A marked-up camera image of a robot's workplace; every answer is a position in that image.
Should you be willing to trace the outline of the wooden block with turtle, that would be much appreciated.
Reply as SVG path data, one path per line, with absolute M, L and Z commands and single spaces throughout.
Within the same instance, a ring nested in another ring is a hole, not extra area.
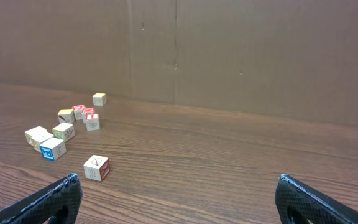
M 62 139 L 65 142 L 75 136 L 74 126 L 70 123 L 60 123 L 52 129 L 52 133 L 56 138 Z

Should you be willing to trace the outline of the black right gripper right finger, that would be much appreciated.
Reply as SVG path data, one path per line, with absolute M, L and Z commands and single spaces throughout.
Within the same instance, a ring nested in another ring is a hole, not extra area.
M 278 179 L 275 204 L 282 223 L 358 223 L 358 211 L 288 174 Z

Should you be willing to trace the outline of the wooden block with pretzel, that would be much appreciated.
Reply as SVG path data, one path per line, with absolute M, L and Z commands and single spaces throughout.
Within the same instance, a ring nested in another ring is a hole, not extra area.
M 102 182 L 110 172 L 110 161 L 107 157 L 92 155 L 83 167 L 87 179 Z

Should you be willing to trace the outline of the wooden block with umbrella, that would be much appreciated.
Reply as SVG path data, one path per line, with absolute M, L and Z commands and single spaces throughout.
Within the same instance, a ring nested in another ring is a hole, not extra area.
M 40 145 L 52 137 L 53 137 L 53 134 L 51 134 L 49 132 L 36 133 L 30 137 L 31 145 L 34 147 L 34 149 L 36 151 L 41 152 Z

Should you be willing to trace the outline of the wooden block blue letter P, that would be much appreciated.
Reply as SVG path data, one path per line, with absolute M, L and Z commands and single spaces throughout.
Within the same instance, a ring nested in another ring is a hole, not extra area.
M 44 159 L 56 161 L 67 151 L 65 142 L 59 138 L 50 138 L 40 145 L 40 151 Z

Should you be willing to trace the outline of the wooden block yellow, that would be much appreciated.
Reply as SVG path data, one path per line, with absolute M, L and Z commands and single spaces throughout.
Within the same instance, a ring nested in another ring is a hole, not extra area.
M 59 123 L 70 123 L 73 124 L 75 121 L 73 109 L 62 109 L 58 112 Z
M 93 104 L 95 106 L 103 106 L 107 102 L 105 93 L 95 93 L 93 95 Z

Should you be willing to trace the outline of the wooden block red letter M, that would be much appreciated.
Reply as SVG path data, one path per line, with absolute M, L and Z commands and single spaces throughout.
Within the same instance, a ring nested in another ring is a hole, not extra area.
M 89 114 L 94 114 L 94 112 L 95 112 L 95 108 L 94 108 L 94 107 L 82 109 L 82 111 L 81 111 L 81 117 L 82 117 L 83 122 L 85 123 L 85 119 L 86 119 L 86 116 L 87 116 L 87 115 L 89 115 Z

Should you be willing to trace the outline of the far wooden block yellow top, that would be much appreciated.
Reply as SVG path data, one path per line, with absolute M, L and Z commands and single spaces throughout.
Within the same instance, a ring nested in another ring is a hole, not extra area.
M 105 93 L 95 93 L 93 95 L 93 104 L 95 106 L 103 106 L 107 102 Z

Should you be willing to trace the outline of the wooden block red letter C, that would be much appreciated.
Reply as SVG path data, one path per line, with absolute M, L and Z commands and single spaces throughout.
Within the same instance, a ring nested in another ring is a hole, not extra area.
M 86 108 L 85 105 L 75 105 L 72 106 L 74 116 L 76 120 L 82 120 L 82 111 Z

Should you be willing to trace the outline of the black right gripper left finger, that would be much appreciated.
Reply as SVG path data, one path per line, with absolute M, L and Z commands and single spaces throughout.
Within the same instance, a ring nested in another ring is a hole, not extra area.
M 82 196 L 78 174 L 68 174 L 0 210 L 0 224 L 74 223 Z

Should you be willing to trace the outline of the wooden block red letter I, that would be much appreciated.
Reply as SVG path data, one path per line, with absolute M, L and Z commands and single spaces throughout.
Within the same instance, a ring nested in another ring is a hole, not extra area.
M 100 129 L 99 114 L 87 114 L 85 116 L 85 125 L 87 131 L 94 131 Z

